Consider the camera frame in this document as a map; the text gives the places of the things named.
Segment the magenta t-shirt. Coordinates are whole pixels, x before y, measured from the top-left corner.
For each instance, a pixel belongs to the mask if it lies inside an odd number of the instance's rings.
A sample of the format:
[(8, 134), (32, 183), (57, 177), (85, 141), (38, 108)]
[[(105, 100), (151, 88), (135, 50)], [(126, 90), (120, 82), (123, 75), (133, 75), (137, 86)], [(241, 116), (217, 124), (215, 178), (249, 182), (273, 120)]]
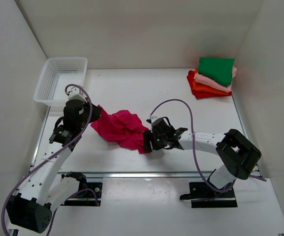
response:
[(138, 115), (128, 110), (120, 110), (110, 115), (102, 109), (100, 118), (92, 122), (91, 127), (107, 142), (137, 150), (140, 154), (147, 153), (144, 150), (143, 132), (149, 129), (142, 124)]

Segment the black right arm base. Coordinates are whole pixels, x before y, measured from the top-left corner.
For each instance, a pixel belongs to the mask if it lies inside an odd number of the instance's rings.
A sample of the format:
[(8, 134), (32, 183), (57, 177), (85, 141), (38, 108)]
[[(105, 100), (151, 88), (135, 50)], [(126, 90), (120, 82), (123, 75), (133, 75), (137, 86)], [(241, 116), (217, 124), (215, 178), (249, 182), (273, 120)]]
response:
[(190, 182), (189, 193), (182, 194), (179, 200), (190, 200), (192, 208), (238, 207), (233, 187), (225, 193), (219, 193), (209, 188), (204, 182)]

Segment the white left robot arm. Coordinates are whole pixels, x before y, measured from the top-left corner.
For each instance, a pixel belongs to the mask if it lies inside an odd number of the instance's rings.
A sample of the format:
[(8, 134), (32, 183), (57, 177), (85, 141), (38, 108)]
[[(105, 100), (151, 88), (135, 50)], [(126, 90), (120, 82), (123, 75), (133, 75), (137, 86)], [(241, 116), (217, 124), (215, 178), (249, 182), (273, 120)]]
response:
[(49, 138), (45, 160), (20, 181), (5, 203), (11, 224), (41, 234), (51, 225), (61, 204), (74, 194), (86, 193), (86, 177), (80, 172), (69, 172), (56, 186), (52, 184), (87, 126), (100, 118), (101, 110), (87, 100), (66, 102), (63, 116), (56, 121)]

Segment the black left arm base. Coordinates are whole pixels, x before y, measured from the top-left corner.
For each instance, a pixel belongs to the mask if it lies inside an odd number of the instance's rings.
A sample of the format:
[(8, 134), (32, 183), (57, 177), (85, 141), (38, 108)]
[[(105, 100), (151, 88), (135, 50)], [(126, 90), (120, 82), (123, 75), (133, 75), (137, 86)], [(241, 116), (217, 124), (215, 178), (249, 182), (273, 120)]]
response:
[(101, 205), (102, 182), (88, 182), (80, 172), (61, 174), (61, 179), (71, 177), (79, 183), (77, 194), (67, 199), (62, 206), (99, 207)]

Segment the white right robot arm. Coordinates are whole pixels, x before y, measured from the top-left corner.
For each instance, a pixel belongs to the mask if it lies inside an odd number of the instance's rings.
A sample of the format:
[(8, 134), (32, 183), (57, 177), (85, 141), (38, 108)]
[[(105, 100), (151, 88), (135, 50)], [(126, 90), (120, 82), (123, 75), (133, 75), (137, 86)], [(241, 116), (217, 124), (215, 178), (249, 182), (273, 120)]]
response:
[(222, 165), (205, 179), (205, 192), (216, 197), (235, 180), (246, 180), (260, 160), (260, 150), (240, 131), (230, 129), (226, 133), (212, 134), (174, 128), (167, 117), (149, 117), (151, 129), (143, 132), (146, 152), (161, 149), (202, 151), (217, 155)]

